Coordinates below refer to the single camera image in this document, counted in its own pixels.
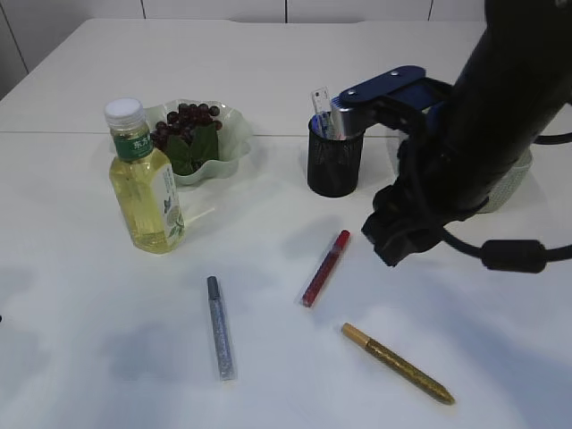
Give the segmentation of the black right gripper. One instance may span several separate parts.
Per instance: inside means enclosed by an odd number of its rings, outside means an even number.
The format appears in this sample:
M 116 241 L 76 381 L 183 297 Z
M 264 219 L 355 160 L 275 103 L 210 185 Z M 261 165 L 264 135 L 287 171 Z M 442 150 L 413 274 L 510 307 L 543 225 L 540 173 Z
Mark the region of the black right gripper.
M 464 221 L 476 207 L 462 208 L 456 186 L 460 169 L 455 154 L 430 138 L 425 115 L 400 102 L 377 102 L 374 118 L 408 134 L 402 166 L 391 185 L 374 196 L 374 211 L 362 232 L 375 254 L 394 267 L 412 254 L 444 242 L 459 253 L 479 259 L 481 249 L 448 232 L 445 225 Z

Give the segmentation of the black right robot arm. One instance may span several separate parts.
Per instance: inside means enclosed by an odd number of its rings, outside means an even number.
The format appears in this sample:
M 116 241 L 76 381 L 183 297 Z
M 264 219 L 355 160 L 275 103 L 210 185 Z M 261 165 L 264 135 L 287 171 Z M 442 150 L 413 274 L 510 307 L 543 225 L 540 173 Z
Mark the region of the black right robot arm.
M 571 4 L 489 1 L 487 26 L 456 83 L 438 89 L 430 114 L 381 96 L 374 118 L 408 141 L 396 181 L 374 197 L 364 235 L 382 261 L 441 242 L 491 270 L 539 273 L 568 260 L 568 246 L 487 240 L 474 246 L 446 230 L 483 206 L 500 179 L 571 99 Z

